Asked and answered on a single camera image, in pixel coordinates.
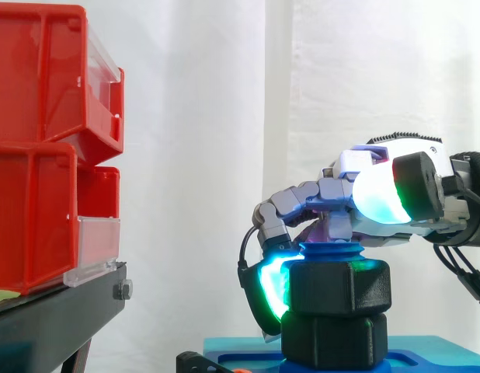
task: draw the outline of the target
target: white curtain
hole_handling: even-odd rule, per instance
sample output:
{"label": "white curtain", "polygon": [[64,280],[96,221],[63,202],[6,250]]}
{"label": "white curtain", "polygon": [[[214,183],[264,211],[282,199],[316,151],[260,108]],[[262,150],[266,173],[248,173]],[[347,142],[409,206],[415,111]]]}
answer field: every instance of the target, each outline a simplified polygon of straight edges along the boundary
{"label": "white curtain", "polygon": [[[268,21],[291,17],[266,22],[264,197],[313,180],[343,149],[395,131],[440,136],[451,154],[480,151],[480,2],[270,4]],[[292,37],[276,44],[273,30],[287,19]],[[270,69],[277,76],[268,79]],[[480,267],[480,249],[464,251]],[[391,335],[433,334],[480,352],[480,306],[431,244],[415,237],[364,253],[391,266]]]}

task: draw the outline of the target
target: black cable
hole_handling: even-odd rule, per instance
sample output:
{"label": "black cable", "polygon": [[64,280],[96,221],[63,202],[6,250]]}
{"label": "black cable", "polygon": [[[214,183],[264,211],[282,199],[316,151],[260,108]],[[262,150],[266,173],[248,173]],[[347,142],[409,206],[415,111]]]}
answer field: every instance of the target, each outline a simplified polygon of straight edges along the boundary
{"label": "black cable", "polygon": [[447,269],[450,272],[457,275],[456,269],[451,263],[449,263],[449,260],[447,260],[446,257],[442,254],[442,252],[440,251],[440,247],[438,245],[433,245],[433,251],[435,251],[435,254],[438,256],[438,258],[444,264],[444,266],[447,267]]}
{"label": "black cable", "polygon": [[250,236],[257,230],[256,227],[251,227],[247,233],[245,234],[242,244],[240,245],[240,256],[238,258],[238,267],[239,268],[247,268],[248,264],[245,260],[245,249],[247,248],[247,243],[249,243]]}
{"label": "black cable", "polygon": [[465,197],[468,197],[470,200],[473,200],[474,202],[480,205],[480,196],[477,195],[477,193],[475,193],[473,190],[464,189],[463,193]]}
{"label": "black cable", "polygon": [[466,258],[466,256],[463,255],[463,253],[459,250],[458,247],[453,247],[453,250],[456,252],[456,254],[463,260],[463,262],[468,266],[471,272],[476,274],[476,269],[473,267],[473,265],[470,263],[470,261]]}
{"label": "black cable", "polygon": [[450,252],[449,246],[444,246],[443,249],[445,250],[447,256],[449,256],[449,259],[452,262],[452,264],[454,265],[454,268],[456,269],[456,274],[460,274],[461,267],[459,267],[459,264],[457,264],[457,261],[455,260],[454,255],[452,255],[452,253]]}

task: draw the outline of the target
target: robotic hand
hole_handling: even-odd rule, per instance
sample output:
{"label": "robotic hand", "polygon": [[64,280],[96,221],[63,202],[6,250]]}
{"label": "robotic hand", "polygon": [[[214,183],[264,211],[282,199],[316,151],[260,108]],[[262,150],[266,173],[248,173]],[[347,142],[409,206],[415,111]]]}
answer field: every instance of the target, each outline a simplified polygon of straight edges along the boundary
{"label": "robotic hand", "polygon": [[[287,227],[311,220],[314,222],[292,240]],[[360,251],[362,246],[408,242],[412,234],[431,242],[442,262],[480,301],[480,271],[459,250],[460,246],[480,246],[480,153],[449,157],[439,138],[394,133],[345,150],[330,167],[321,170],[317,181],[282,190],[259,204],[252,222],[240,250],[238,276],[252,313],[266,334],[277,335],[284,330],[288,334],[289,329],[294,329],[297,331],[290,332],[290,338],[295,335],[300,339],[300,333],[311,334],[315,325],[326,325],[323,329],[328,335],[329,328],[339,325],[342,318],[352,319],[352,330],[359,329],[361,324],[374,323],[375,329],[384,325],[380,338],[383,340],[384,335],[381,349],[386,353],[386,320],[383,321],[382,312],[391,306],[388,265],[366,260]],[[245,248],[256,230],[263,259],[248,267]],[[449,247],[470,272],[459,266]],[[304,260],[311,262],[310,266],[306,263],[297,272],[299,266],[295,263]],[[324,281],[321,272],[325,273]],[[342,276],[346,279],[339,285]],[[327,285],[329,281],[335,282],[333,289]],[[360,295],[358,284],[365,284]],[[322,305],[328,302],[334,302],[335,307]],[[343,305],[338,311],[337,303]],[[297,328],[291,328],[291,324],[283,326],[284,322],[289,323],[282,321],[286,313],[290,315],[285,319],[298,317]],[[306,321],[314,327],[305,330]],[[348,326],[339,326],[335,333],[349,336],[345,328]],[[367,333],[380,339],[373,330]],[[293,346],[283,341],[282,333],[282,349],[287,358],[291,360],[292,355],[293,360],[310,368],[346,368],[339,362],[349,360],[347,356],[321,364],[318,361],[324,358],[301,356],[299,347],[294,347],[299,352],[293,354],[290,344]],[[378,342],[374,344],[368,343],[369,351],[371,347],[375,352],[380,350]],[[352,367],[369,368],[383,357],[374,356]]]}

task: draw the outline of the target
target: blue rubber piece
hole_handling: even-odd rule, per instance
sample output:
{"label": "blue rubber piece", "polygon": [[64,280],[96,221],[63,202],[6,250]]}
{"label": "blue rubber piece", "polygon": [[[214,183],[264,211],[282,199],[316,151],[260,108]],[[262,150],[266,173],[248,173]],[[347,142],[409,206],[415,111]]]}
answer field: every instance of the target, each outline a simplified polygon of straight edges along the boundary
{"label": "blue rubber piece", "polygon": [[[391,336],[388,346],[387,360],[370,373],[480,373],[480,355],[437,336]],[[321,372],[283,361],[280,350],[279,340],[266,344],[263,338],[204,341],[204,355],[228,369],[244,368],[252,373]]]}

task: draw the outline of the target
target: red drawer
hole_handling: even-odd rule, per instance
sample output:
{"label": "red drawer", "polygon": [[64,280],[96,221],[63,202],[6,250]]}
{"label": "red drawer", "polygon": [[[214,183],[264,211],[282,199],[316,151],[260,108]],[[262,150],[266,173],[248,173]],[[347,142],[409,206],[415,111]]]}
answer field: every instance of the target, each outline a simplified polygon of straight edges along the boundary
{"label": "red drawer", "polygon": [[119,172],[78,167],[63,143],[0,143],[0,291],[70,286],[112,270]]}
{"label": "red drawer", "polygon": [[76,5],[0,3],[0,141],[63,141],[96,165],[123,151],[124,73]]}

